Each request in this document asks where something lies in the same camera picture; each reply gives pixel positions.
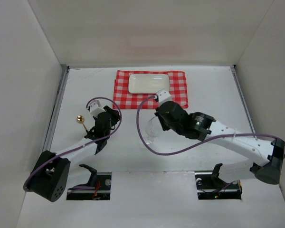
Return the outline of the red white checkered cloth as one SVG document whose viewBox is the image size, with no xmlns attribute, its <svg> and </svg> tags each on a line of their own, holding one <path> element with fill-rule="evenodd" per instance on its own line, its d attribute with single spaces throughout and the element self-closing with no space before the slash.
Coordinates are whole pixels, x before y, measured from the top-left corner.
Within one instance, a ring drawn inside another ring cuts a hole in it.
<svg viewBox="0 0 285 228">
<path fill-rule="evenodd" d="M 131 94 L 128 91 L 129 76 L 131 74 L 167 74 L 170 79 L 172 101 L 182 108 L 188 108 L 188 94 L 185 73 L 183 71 L 117 71 L 114 84 L 114 101 L 120 109 L 137 109 L 139 104 L 149 96 L 155 94 Z"/>
</svg>

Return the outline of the left aluminium table rail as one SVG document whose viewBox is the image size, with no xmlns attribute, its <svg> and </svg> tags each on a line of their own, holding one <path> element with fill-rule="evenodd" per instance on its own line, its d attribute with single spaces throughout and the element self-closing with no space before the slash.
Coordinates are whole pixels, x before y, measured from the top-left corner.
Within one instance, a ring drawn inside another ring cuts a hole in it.
<svg viewBox="0 0 285 228">
<path fill-rule="evenodd" d="M 42 154 L 42 152 L 47 151 L 51 148 L 54 133 L 55 133 L 55 128 L 57 125 L 57 120 L 58 120 L 58 116 L 60 112 L 60 107 L 62 104 L 63 95 L 64 95 L 66 84 L 67 84 L 67 79 L 68 79 L 70 68 L 68 65 L 65 65 L 65 64 L 62 64 L 60 66 L 62 68 L 62 74 L 60 77 L 57 94 L 56 94 L 54 106 L 53 106 L 51 117 L 50 117 L 50 122 L 47 128 L 45 141 L 41 149 L 41 152 L 39 153 L 40 155 Z"/>
</svg>

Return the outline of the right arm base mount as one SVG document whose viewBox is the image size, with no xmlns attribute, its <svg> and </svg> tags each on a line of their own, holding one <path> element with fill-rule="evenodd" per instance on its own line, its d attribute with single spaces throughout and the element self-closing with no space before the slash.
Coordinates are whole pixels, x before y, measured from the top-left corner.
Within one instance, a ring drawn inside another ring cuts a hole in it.
<svg viewBox="0 0 285 228">
<path fill-rule="evenodd" d="M 237 180 L 227 183 L 219 178 L 222 165 L 222 163 L 216 164 L 212 171 L 195 172 L 199 200 L 241 200 L 241 182 Z"/>
</svg>

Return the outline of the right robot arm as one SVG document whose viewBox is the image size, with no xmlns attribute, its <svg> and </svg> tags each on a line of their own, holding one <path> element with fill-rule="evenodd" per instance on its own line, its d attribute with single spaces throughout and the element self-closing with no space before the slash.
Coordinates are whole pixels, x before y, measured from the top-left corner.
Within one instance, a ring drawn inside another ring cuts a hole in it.
<svg viewBox="0 0 285 228">
<path fill-rule="evenodd" d="M 223 185 L 240 179 L 253 179 L 278 185 L 285 157 L 285 142 L 263 140 L 261 136 L 243 135 L 201 112 L 187 113 L 173 101 L 156 108 L 163 130 L 173 130 L 185 138 L 212 143 L 246 157 L 232 164 L 218 163 L 212 171 L 214 183 Z"/>
</svg>

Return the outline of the clear wine glass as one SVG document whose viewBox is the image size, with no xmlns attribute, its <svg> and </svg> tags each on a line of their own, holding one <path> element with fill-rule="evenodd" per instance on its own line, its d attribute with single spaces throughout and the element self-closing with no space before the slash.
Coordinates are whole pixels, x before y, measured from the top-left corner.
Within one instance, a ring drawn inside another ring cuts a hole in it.
<svg viewBox="0 0 285 228">
<path fill-rule="evenodd" d="M 154 143 L 154 140 L 162 133 L 162 126 L 158 117 L 151 118 L 145 127 L 144 141 L 148 146 Z"/>
</svg>

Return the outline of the white rectangular plate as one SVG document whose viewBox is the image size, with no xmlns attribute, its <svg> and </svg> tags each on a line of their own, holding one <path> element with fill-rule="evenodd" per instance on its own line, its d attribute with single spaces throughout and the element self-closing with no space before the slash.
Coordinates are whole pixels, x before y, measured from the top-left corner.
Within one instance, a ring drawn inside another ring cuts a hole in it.
<svg viewBox="0 0 285 228">
<path fill-rule="evenodd" d="M 161 90 L 170 90 L 167 74 L 131 74 L 128 91 L 131 94 L 155 94 Z"/>
</svg>

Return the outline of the gold spoon black handle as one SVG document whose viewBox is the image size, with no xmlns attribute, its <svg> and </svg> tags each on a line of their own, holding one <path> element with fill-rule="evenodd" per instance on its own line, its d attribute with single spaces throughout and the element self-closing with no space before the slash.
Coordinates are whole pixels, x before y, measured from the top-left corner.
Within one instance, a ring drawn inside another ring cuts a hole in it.
<svg viewBox="0 0 285 228">
<path fill-rule="evenodd" d="M 78 115 L 78 116 L 76 117 L 76 121 L 77 121 L 78 123 L 82 124 L 84 130 L 86 131 L 86 133 L 88 133 L 88 129 L 87 129 L 87 127 L 86 127 L 85 124 L 84 124 L 85 118 L 84 118 L 82 115 Z"/>
</svg>

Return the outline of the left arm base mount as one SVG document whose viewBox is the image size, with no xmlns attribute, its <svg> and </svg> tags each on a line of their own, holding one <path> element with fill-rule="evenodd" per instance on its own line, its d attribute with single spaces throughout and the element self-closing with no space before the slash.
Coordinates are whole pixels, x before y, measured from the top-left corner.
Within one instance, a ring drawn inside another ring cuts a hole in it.
<svg viewBox="0 0 285 228">
<path fill-rule="evenodd" d="M 67 190 L 66 200 L 110 200 L 112 173 L 98 172 L 86 164 L 80 164 L 79 167 L 88 170 L 90 177 L 86 183 L 69 188 Z"/>
</svg>

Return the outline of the aluminium table rail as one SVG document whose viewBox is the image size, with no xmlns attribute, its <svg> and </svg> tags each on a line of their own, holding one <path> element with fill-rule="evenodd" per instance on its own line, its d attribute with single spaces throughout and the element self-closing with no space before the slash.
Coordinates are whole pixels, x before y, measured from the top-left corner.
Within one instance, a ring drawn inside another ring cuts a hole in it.
<svg viewBox="0 0 285 228">
<path fill-rule="evenodd" d="M 260 167 L 268 163 L 267 155 L 272 151 L 272 146 L 256 136 L 235 67 L 230 66 L 228 69 L 230 74 L 228 89 L 233 116 L 230 120 L 232 137 L 228 148 L 245 157 L 240 166 L 250 170 L 251 167 Z"/>
<path fill-rule="evenodd" d="M 56 94 L 54 106 L 53 106 L 51 117 L 50 117 L 50 122 L 47 128 L 45 141 L 41 149 L 41 152 L 39 153 L 40 155 L 42 154 L 42 152 L 47 151 L 51 148 L 54 133 L 55 133 L 55 128 L 57 125 L 57 120 L 58 120 L 58 116 L 60 112 L 60 107 L 62 104 L 63 95 L 64 95 L 66 84 L 67 84 L 67 79 L 68 79 L 70 68 L 68 65 L 65 65 L 65 64 L 62 64 L 60 66 L 62 68 L 62 74 L 60 77 L 57 94 Z"/>
</svg>

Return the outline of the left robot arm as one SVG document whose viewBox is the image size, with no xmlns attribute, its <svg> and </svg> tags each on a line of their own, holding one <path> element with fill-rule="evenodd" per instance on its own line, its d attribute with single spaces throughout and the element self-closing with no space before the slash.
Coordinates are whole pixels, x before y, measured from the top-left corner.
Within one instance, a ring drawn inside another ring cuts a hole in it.
<svg viewBox="0 0 285 228">
<path fill-rule="evenodd" d="M 96 103 L 90 104 L 87 109 L 95 120 L 94 127 L 69 148 L 58 152 L 43 151 L 23 185 L 25 192 L 33 192 L 50 202 L 57 201 L 66 189 L 69 171 L 73 166 L 88 169 L 91 178 L 88 183 L 72 187 L 71 190 L 94 189 L 97 171 L 83 164 L 83 161 L 104 149 L 110 136 L 121 125 L 122 114 L 120 108 L 114 110 Z"/>
</svg>

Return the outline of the right aluminium table rail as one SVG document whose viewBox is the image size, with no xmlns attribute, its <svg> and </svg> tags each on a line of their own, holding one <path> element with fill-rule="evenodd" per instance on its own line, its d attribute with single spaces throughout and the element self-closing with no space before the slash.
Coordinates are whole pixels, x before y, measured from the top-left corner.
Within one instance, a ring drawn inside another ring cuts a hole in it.
<svg viewBox="0 0 285 228">
<path fill-rule="evenodd" d="M 228 89 L 233 116 L 230 120 L 232 137 L 228 148 L 245 157 L 240 166 L 250 170 L 251 167 L 260 167 L 268 163 L 267 155 L 272 151 L 272 146 L 256 136 L 235 67 L 230 66 L 228 69 L 230 74 Z"/>
</svg>

